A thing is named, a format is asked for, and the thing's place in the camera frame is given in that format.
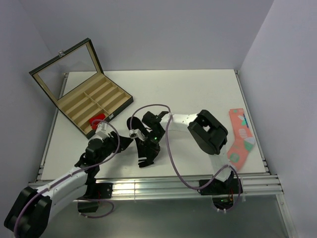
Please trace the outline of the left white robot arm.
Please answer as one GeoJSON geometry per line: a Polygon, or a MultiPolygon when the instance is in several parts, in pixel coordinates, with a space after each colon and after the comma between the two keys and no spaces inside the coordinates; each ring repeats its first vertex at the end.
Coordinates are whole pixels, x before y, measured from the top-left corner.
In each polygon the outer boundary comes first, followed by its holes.
{"type": "Polygon", "coordinates": [[[39,238],[49,221],[77,198],[96,194],[95,176],[100,164],[124,151],[131,138],[111,132],[104,139],[91,139],[79,161],[60,178],[37,188],[26,187],[18,195],[4,226],[17,238],[39,238]]]}

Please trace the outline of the black compartment display box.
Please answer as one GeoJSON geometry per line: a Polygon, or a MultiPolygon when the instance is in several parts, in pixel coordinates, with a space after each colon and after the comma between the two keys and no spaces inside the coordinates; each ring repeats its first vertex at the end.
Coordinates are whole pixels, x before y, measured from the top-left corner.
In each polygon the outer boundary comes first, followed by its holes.
{"type": "Polygon", "coordinates": [[[38,66],[29,74],[79,131],[90,139],[92,120],[113,120],[134,101],[133,96],[104,74],[92,40],[86,38],[38,66]]]}

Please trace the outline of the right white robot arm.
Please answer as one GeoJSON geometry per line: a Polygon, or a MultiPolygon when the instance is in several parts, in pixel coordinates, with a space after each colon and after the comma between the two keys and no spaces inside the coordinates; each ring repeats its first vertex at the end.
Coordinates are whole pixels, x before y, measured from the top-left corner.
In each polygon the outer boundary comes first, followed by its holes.
{"type": "Polygon", "coordinates": [[[168,156],[172,167],[184,182],[173,159],[170,147],[170,131],[180,131],[191,135],[203,154],[211,159],[213,177],[200,184],[198,190],[209,185],[219,193],[226,193],[232,186],[235,169],[230,165],[226,155],[227,129],[207,110],[196,114],[173,114],[163,111],[158,115],[147,112],[142,119],[132,117],[127,120],[130,133],[136,133],[139,167],[144,168],[154,163],[160,153],[160,141],[165,138],[168,156]]]}

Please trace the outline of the red santa sock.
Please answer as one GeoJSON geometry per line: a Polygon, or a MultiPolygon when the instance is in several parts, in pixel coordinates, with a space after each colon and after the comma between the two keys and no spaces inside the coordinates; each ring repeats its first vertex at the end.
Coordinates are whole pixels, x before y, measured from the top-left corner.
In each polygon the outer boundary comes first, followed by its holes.
{"type": "Polygon", "coordinates": [[[90,126],[93,130],[97,129],[98,124],[106,118],[105,114],[98,114],[89,119],[90,126]]]}

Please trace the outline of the black striped sock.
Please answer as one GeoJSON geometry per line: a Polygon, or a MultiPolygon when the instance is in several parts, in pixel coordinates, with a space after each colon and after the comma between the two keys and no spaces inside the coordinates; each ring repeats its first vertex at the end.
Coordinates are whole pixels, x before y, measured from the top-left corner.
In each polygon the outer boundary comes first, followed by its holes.
{"type": "MultiPolygon", "coordinates": [[[[138,119],[137,117],[129,117],[127,119],[127,127],[128,127],[128,129],[139,129],[145,135],[145,137],[147,137],[147,135],[150,132],[150,130],[147,129],[143,125],[141,120],[138,119]]],[[[154,164],[154,161],[140,161],[141,157],[143,157],[143,155],[144,155],[144,151],[143,151],[143,142],[144,141],[142,141],[138,138],[136,138],[134,140],[135,140],[136,146],[137,146],[139,168],[145,168],[145,167],[148,167],[148,166],[154,164]]]]}

